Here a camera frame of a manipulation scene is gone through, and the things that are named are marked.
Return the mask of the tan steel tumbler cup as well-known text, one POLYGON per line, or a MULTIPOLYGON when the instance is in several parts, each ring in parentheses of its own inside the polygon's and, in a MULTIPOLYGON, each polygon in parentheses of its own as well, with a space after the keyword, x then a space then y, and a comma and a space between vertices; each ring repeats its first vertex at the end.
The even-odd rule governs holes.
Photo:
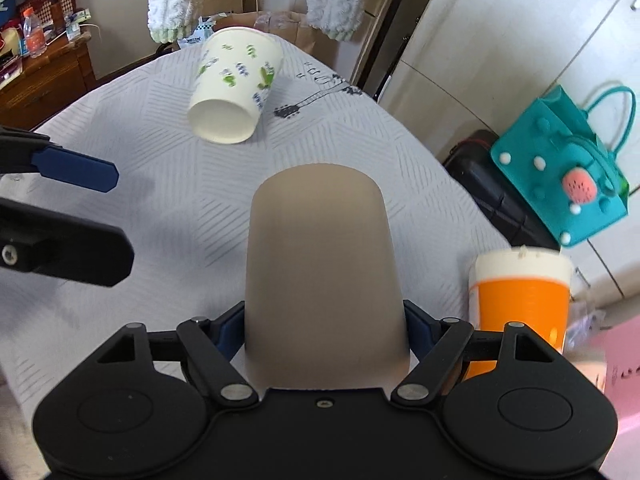
POLYGON ((265 180, 250 208, 245 363, 259 391, 382 388, 410 351, 382 193, 312 164, 265 180))

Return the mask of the orange and white cup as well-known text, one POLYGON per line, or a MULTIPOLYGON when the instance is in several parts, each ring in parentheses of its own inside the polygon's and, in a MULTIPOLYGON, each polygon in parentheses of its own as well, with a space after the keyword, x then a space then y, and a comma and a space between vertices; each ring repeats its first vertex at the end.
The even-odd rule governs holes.
POLYGON ((522 322, 561 352, 570 313, 570 258, 525 246, 486 252, 469 270, 469 320, 477 330, 500 332, 522 322))

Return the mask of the white paper cup green print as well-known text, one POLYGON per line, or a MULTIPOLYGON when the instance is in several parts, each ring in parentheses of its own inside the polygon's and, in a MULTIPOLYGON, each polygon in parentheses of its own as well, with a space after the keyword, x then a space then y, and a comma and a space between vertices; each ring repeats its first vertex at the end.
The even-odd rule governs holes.
POLYGON ((275 36, 240 26, 214 32, 203 44, 186 113, 193 133, 218 144, 248 140, 282 64, 275 36))

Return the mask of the brown wooden cabinet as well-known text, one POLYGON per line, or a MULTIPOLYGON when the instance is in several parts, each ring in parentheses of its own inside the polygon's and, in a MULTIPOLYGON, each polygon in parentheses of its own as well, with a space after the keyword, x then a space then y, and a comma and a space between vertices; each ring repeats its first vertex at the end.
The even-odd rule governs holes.
POLYGON ((1 90, 1 125, 34 130, 96 88, 86 30, 69 42, 55 40, 39 58, 26 58, 23 73, 1 90))

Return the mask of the plastic water bottle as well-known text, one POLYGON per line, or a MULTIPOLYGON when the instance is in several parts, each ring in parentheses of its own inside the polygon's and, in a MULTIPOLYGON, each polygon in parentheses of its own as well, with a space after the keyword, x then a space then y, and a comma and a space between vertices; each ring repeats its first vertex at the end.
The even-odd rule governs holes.
POLYGON ((28 6, 23 12, 23 32, 26 50, 31 58, 39 58, 47 50, 47 40, 38 15, 28 6))

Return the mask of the white patterned tablecloth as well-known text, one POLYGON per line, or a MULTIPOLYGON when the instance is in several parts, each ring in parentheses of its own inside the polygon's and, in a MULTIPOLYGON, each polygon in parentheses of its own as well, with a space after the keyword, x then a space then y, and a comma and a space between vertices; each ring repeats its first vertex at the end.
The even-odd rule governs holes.
POLYGON ((171 330, 215 316, 244 292, 250 202, 286 168, 355 168, 380 188, 404 296, 436 318, 465 316, 475 258, 506 248, 465 189, 400 122, 292 44, 250 140, 196 136, 186 120, 201 53, 190 47, 97 88, 41 130, 114 162, 97 193, 35 174, 1 180, 10 200, 118 226, 134 248, 112 288, 1 273, 1 368, 18 406, 40 400, 129 322, 171 330))

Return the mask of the pink paper gift bag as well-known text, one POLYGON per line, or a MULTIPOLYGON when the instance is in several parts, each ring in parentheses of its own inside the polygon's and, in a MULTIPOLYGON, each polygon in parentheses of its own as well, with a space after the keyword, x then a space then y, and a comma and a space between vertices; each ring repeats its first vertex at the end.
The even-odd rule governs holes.
POLYGON ((639 428, 639 320, 601 330, 576 349, 585 374, 613 404, 618 432, 639 428))

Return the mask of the black suitcase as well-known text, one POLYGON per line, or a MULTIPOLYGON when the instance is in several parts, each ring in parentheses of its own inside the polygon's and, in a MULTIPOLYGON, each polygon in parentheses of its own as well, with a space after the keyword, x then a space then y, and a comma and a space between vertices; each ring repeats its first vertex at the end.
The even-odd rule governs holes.
POLYGON ((476 130, 458 142, 442 164, 512 247, 559 250, 559 243, 492 161, 490 148, 497 139, 489 130, 476 130))

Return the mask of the teal felt handbag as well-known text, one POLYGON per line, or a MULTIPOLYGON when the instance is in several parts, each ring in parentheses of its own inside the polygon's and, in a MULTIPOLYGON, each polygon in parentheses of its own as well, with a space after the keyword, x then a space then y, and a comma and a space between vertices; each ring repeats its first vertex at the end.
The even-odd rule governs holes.
POLYGON ((631 88, 603 91, 578 107, 559 84, 536 99, 490 149, 491 159, 562 247, 573 247, 628 214, 629 183, 617 165, 636 118, 631 88), (607 148, 589 125, 609 96, 626 93, 620 142, 607 148))

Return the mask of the brown paper bag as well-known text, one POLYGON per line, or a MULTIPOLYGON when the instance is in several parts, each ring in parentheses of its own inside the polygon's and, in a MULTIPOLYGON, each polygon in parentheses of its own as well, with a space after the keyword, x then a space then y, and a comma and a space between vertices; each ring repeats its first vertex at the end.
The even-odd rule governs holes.
POLYGON ((366 50, 367 36, 370 35, 373 26, 373 18, 370 18, 366 12, 366 0, 363 3, 363 10, 360 27, 348 41, 330 39, 319 29, 309 26, 307 3, 304 12, 259 10, 228 13, 216 19, 214 29, 218 32, 224 28, 240 26, 269 32, 311 54, 343 78, 354 81, 362 63, 363 52, 366 50))

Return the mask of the black clothes rack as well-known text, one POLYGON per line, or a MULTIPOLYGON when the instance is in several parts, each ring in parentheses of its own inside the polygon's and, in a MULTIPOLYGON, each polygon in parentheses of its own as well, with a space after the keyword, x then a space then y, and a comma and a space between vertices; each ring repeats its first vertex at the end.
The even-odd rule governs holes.
POLYGON ((390 0, 375 25, 356 86, 378 101, 430 0, 390 0))

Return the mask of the white wardrobe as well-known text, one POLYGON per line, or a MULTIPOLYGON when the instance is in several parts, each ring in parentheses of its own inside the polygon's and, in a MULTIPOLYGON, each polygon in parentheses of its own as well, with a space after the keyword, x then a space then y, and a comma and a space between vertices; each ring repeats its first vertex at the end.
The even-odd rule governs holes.
POLYGON ((638 96, 639 0, 430 0, 381 96, 436 157, 476 130, 503 133, 534 99, 562 86, 593 108, 605 143, 639 183, 639 135, 626 131, 638 96))

